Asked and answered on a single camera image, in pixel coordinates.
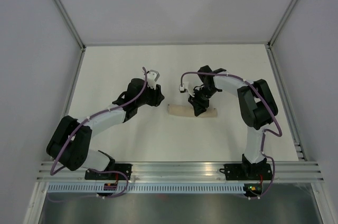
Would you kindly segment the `beige cloth napkin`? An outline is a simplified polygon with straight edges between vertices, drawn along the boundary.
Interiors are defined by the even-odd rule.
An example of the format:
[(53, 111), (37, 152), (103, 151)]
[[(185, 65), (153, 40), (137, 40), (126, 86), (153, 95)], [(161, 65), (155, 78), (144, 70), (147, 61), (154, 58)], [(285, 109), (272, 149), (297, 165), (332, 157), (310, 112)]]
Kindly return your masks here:
[(169, 104), (167, 106), (167, 111), (170, 115), (179, 117), (215, 118), (218, 116), (218, 111), (215, 108), (208, 108), (205, 112), (196, 116), (192, 106), (182, 106), (175, 104)]

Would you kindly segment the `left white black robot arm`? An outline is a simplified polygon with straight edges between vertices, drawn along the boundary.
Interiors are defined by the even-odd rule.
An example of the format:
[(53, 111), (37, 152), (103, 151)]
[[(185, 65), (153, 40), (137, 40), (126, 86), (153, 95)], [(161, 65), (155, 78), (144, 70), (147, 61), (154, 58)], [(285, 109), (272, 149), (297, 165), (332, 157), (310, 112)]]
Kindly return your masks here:
[(50, 174), (60, 172), (56, 167), (60, 163), (62, 169), (75, 171), (83, 167), (97, 172), (105, 180), (111, 179), (116, 171), (115, 160), (103, 151), (92, 150), (91, 140), (109, 128), (129, 121), (141, 106), (157, 107), (163, 100), (161, 85), (134, 78), (126, 91), (106, 109), (82, 119), (64, 116), (46, 148), (47, 154), (54, 159)]

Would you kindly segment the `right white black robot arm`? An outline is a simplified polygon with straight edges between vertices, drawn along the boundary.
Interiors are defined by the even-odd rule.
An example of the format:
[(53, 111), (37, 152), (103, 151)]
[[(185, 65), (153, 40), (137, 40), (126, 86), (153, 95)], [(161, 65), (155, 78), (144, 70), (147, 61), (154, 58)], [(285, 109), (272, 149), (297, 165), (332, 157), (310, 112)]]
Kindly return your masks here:
[(230, 74), (225, 69), (211, 70), (201, 67), (196, 74), (202, 84), (189, 91), (188, 102), (193, 107), (193, 115), (200, 117), (207, 113), (210, 98), (217, 92), (228, 92), (238, 97), (240, 115), (247, 126), (246, 149), (241, 164), (226, 164), (222, 172), (228, 180), (270, 180), (274, 167), (268, 164), (269, 156), (264, 153), (267, 126), (276, 125), (273, 134), (282, 136), (281, 127), (276, 119), (278, 108), (266, 80), (248, 81)]

